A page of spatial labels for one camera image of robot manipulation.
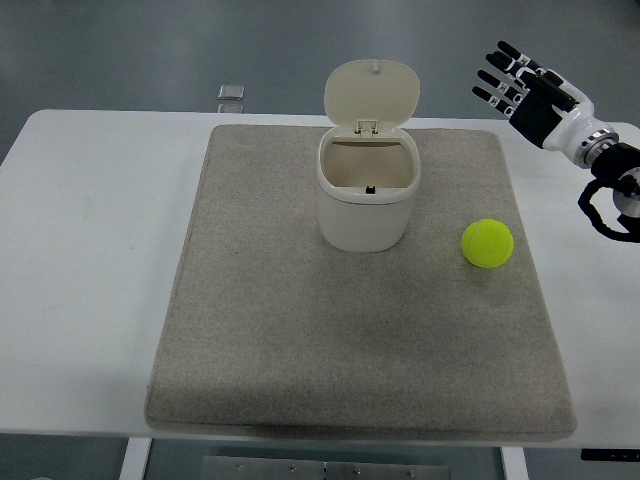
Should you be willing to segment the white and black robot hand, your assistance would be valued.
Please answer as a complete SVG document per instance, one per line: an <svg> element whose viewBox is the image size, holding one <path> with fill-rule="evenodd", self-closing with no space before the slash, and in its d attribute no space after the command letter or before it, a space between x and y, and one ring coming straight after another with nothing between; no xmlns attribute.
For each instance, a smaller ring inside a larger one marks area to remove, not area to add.
<svg viewBox="0 0 640 480"><path fill-rule="evenodd" d="M486 60L496 72L478 71L483 84L472 92L534 146L586 168L590 151L619 141L613 127L595 117L592 101L554 70L505 41Z"/></svg>

